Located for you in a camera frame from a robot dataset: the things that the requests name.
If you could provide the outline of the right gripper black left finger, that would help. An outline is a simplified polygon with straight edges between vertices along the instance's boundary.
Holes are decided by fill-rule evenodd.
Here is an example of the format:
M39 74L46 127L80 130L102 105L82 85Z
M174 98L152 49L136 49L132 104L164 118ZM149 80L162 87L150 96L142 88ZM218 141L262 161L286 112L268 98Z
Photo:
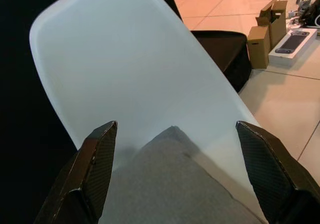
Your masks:
M33 224L98 224L111 180L118 123L94 129L61 168Z

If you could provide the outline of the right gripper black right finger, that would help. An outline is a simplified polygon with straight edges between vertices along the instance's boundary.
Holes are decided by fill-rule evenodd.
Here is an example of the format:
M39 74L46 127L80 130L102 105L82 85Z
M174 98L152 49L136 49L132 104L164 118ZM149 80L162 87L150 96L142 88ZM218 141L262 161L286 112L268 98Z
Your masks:
M269 224L320 224L320 186L279 138L237 121L250 184Z

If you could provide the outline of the white chair with wooden legs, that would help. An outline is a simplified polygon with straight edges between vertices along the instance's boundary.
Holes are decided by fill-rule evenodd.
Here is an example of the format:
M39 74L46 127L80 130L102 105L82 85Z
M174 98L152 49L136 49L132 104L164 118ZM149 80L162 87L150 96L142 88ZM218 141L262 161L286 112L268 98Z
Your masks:
M29 44L46 95L79 148L117 121L113 170L171 126L192 158L263 223L237 121L257 120L164 0L57 0L33 22Z

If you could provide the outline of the grey square cushion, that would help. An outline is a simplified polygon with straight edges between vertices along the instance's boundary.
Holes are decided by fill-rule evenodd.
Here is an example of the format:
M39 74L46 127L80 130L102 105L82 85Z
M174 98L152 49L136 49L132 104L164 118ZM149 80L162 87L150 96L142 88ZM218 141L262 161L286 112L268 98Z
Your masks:
M148 142L111 175L98 224L263 224L192 159L177 126Z

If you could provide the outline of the small closed cardboard box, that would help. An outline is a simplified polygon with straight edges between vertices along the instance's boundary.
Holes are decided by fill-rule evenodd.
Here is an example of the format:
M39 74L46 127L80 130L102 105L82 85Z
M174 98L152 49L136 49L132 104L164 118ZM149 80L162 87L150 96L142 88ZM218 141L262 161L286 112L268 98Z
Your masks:
M266 69L269 64L270 35L267 26L253 26L247 37L247 48L253 69Z

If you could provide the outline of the black fabric bundle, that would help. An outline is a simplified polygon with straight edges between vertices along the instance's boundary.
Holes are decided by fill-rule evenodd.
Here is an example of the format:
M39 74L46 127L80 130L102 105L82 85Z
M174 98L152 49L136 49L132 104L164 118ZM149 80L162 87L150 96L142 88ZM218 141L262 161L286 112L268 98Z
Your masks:
M192 30L191 33L213 59L236 92L248 81L252 66L247 36L223 30Z

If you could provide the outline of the white box with phone print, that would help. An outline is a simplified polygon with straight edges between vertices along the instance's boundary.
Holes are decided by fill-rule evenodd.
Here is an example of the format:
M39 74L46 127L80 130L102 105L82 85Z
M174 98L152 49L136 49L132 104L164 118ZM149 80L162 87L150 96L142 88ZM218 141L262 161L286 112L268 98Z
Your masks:
M268 54L270 64L290 65L316 39L317 28L295 28L290 30Z

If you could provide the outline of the black cloth backdrop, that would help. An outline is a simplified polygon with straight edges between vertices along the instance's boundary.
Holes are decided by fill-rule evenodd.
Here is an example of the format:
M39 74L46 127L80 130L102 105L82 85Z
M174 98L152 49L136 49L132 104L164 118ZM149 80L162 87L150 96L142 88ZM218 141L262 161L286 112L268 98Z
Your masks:
M0 0L0 224L33 224L76 152L43 89L29 33L57 0Z

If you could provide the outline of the open cardboard box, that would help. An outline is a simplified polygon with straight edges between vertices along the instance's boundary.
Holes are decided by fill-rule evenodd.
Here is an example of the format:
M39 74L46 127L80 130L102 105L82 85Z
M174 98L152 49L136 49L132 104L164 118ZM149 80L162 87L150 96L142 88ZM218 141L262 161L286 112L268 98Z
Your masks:
M286 35L287 0L272 0L260 10L256 17L257 25L268 27L270 49L272 50Z

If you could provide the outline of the black equipment pile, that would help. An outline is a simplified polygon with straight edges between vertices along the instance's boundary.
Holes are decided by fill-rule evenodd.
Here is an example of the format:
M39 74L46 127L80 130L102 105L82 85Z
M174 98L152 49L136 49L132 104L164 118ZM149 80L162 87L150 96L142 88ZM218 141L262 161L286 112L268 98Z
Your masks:
M320 0L296 0L297 10L288 12L288 18L294 18L303 27L320 29Z

